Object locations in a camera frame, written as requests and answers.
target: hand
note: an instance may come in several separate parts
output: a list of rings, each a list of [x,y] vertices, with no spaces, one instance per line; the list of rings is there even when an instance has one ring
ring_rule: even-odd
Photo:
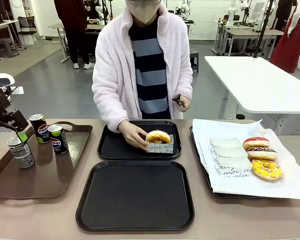
[[[145,132],[142,128],[130,123],[127,120],[123,120],[118,125],[118,130],[123,134],[124,139],[128,144],[136,148],[143,149],[146,152],[149,151],[148,143],[141,137],[146,137],[147,132]]]
[[[184,107],[180,107],[179,105],[177,107],[180,112],[184,113],[190,108],[190,101],[188,100],[188,98],[186,96],[183,96],[183,95],[180,96],[180,101],[182,102],[182,105]]]

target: stool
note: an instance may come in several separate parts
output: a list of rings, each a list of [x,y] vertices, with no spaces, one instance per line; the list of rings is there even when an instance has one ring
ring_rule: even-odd
[[[0,57],[2,58],[1,46],[4,46],[9,58],[13,58],[15,55],[13,52],[16,52],[18,55],[18,50],[15,48],[15,44],[11,38],[0,38]]]
[[[190,63],[192,70],[196,70],[196,73],[199,73],[199,52],[190,52]]]

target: empty black tray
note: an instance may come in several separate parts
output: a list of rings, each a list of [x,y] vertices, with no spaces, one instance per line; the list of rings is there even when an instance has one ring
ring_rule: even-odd
[[[198,152],[198,149],[197,149],[197,146],[196,146],[196,143],[195,143],[194,132],[192,131],[192,126],[190,127],[190,133],[191,133],[191,136],[192,136],[192,140],[193,140],[195,149]],[[210,192],[218,198],[221,198],[221,199],[268,199],[269,198],[269,197],[264,197],[264,196],[250,196],[250,195],[240,195],[240,194],[229,194],[229,193],[214,192],[214,190],[211,186],[209,174],[207,173],[205,167],[201,164],[201,162],[200,162],[200,165],[202,166],[204,176],[205,176],[206,182],[208,183]]]
[[[181,153],[181,141],[178,127],[171,121],[146,120],[130,121],[132,124],[145,130],[161,130],[173,135],[173,153],[147,153],[142,149],[129,145],[121,133],[114,133],[104,126],[98,146],[98,154],[107,160],[172,160]]]
[[[195,212],[174,161],[103,161],[90,171],[76,222],[86,231],[179,231]]]

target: brown tray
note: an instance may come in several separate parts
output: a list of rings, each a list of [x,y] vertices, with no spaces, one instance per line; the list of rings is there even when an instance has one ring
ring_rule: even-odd
[[[66,192],[93,127],[67,121],[56,123],[72,126],[72,130],[64,129],[69,152],[56,156],[51,143],[39,144],[30,127],[26,134],[35,166],[20,169],[8,151],[0,160],[0,199],[50,199]]]

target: donut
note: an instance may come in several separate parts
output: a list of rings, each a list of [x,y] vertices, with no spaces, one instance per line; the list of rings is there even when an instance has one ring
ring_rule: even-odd
[[[268,139],[264,137],[251,137],[245,140],[242,144],[245,150],[252,148],[252,147],[265,147],[268,148],[270,146],[270,142]]]
[[[266,180],[277,180],[282,177],[282,170],[274,161],[267,159],[252,159],[252,171]]]
[[[247,150],[248,157],[251,159],[267,159],[275,160],[277,158],[277,152],[268,147],[253,146]]]
[[[155,130],[146,135],[145,141],[154,144],[169,144],[171,140],[170,136],[164,131]]]

